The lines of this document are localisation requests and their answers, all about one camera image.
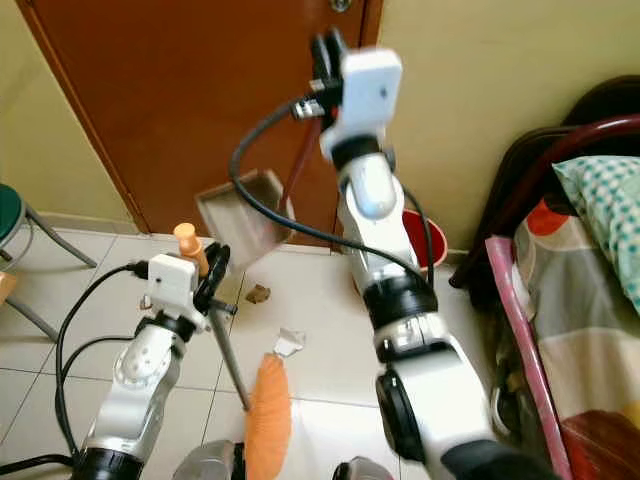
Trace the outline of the brown long-handled dustpan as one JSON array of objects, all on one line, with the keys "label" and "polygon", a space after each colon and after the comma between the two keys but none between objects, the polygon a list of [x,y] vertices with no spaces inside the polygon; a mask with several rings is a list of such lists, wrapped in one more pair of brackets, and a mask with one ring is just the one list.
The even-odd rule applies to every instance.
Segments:
[{"label": "brown long-handled dustpan", "polygon": [[[303,143],[287,178],[280,180],[273,170],[252,170],[239,178],[244,188],[271,210],[296,220],[294,202],[301,200],[298,183],[308,160],[314,155],[320,129],[319,120],[307,123]],[[230,248],[227,262],[230,273],[243,273],[256,261],[297,236],[294,230],[282,227],[252,209],[238,195],[232,183],[207,189],[196,196],[196,204],[211,237]]]}]

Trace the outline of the orange bristle broom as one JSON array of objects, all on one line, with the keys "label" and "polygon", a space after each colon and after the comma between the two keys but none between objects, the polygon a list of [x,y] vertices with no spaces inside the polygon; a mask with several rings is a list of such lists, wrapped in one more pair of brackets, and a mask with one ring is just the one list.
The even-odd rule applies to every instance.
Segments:
[{"label": "orange bristle broom", "polygon": [[284,358],[265,353],[244,404],[244,480],[275,480],[292,434],[291,393]]}]

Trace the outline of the white crumpled paper scrap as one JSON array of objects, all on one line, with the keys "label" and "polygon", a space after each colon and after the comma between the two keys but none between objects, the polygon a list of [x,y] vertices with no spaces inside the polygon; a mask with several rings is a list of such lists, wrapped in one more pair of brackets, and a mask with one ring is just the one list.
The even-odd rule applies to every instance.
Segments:
[{"label": "white crumpled paper scrap", "polygon": [[300,330],[280,328],[271,352],[280,358],[288,358],[306,347],[306,333]]}]

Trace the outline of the brown wooden door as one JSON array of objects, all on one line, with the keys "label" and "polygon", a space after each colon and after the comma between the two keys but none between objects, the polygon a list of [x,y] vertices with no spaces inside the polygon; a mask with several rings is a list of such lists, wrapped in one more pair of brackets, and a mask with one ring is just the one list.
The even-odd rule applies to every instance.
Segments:
[{"label": "brown wooden door", "polygon": [[378,41],[385,0],[15,0],[79,127],[142,233],[196,221],[238,138],[306,92],[311,38]]}]

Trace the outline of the grey left robot leg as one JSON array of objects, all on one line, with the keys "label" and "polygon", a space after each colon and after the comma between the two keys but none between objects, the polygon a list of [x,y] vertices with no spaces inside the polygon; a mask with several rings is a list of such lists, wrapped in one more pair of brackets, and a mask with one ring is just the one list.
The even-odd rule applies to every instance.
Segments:
[{"label": "grey left robot leg", "polygon": [[172,480],[244,480],[244,444],[218,440],[197,445],[179,462]]}]

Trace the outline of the grey robot leg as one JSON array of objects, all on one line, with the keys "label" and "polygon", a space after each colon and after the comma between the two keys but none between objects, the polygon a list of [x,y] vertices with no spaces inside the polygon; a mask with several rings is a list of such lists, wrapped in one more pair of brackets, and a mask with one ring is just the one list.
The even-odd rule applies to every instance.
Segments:
[{"label": "grey robot leg", "polygon": [[352,460],[340,462],[332,475],[332,480],[394,480],[387,468],[370,458],[356,456]]},{"label": "grey robot leg", "polygon": [[218,440],[197,445],[179,462],[172,480],[244,480],[244,444]]}]

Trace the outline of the red plastic bucket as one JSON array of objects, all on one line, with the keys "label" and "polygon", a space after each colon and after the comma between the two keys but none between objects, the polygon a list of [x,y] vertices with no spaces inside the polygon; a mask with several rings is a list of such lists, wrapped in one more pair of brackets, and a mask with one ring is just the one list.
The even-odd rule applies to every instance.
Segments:
[{"label": "red plastic bucket", "polygon": [[435,224],[429,216],[410,207],[402,212],[404,233],[410,239],[415,259],[419,262],[419,269],[425,282],[434,287],[436,269],[445,261],[448,255],[448,241],[442,228]]}]

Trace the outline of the green seat metal stool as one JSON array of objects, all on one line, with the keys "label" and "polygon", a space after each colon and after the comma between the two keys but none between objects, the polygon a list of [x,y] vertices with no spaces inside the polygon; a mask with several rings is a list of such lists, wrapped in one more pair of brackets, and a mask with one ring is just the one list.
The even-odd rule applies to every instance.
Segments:
[{"label": "green seat metal stool", "polygon": [[[32,207],[27,205],[27,202],[19,196],[19,193],[15,191],[15,189],[10,186],[5,186],[5,184],[1,184],[0,259],[3,261],[1,262],[1,273],[8,273],[8,269],[14,264],[14,262],[22,260],[23,257],[26,256],[26,251],[18,253],[18,255],[14,257],[10,256],[9,253],[4,250],[4,248],[8,246],[8,243],[12,241],[14,234],[17,233],[17,228],[22,221],[28,221],[28,223],[35,224],[35,227],[32,227],[31,234],[29,234],[28,247],[35,242],[35,233],[33,233],[33,230],[38,228],[42,230],[42,232],[44,232],[52,242],[58,244],[58,246],[70,253],[70,255],[76,257],[79,261],[82,261],[87,268],[96,268],[97,262],[95,260],[92,260],[87,253],[78,250],[78,248],[74,247],[72,243],[69,243],[67,239],[61,237],[60,234],[56,232],[56,230],[52,228],[36,210],[33,210]],[[46,321],[42,319],[40,315],[37,315],[31,307],[24,305],[24,303],[19,300],[13,300],[12,296],[10,296],[8,301],[4,303],[5,305],[13,307],[20,315],[27,317],[27,319],[31,321],[33,325],[36,325],[47,338],[50,340],[58,339],[58,330],[49,323],[46,323]]]}]

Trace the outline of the grey right robot leg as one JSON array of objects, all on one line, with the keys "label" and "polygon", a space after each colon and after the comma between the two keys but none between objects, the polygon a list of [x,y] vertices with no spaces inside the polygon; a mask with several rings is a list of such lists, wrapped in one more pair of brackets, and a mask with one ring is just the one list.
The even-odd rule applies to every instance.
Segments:
[{"label": "grey right robot leg", "polygon": [[370,458],[356,456],[352,460],[340,462],[332,475],[332,480],[394,480],[387,468]]}]

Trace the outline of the black metal stand foot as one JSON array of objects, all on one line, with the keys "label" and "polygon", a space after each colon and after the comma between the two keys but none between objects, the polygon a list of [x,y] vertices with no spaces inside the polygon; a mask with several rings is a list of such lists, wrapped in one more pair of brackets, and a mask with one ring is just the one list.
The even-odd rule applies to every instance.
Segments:
[{"label": "black metal stand foot", "polygon": [[28,458],[28,460],[4,463],[0,466],[0,475],[17,474],[17,472],[26,471],[28,468],[45,465],[74,467],[76,466],[76,457],[68,456],[68,454],[40,454],[40,456]]}]

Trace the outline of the green checkered pillow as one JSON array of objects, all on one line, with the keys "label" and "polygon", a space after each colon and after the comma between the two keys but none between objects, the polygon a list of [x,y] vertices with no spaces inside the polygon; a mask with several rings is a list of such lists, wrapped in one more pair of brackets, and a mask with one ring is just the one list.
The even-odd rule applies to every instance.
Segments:
[{"label": "green checkered pillow", "polygon": [[640,157],[573,157],[553,170],[640,312]]}]

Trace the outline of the bed with patterned sheet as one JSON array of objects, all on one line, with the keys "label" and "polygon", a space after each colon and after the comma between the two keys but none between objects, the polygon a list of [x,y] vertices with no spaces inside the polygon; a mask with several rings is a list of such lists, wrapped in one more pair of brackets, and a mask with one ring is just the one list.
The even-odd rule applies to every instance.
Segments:
[{"label": "bed with patterned sheet", "polygon": [[543,200],[485,250],[499,429],[563,480],[640,480],[640,314],[584,221]]}]

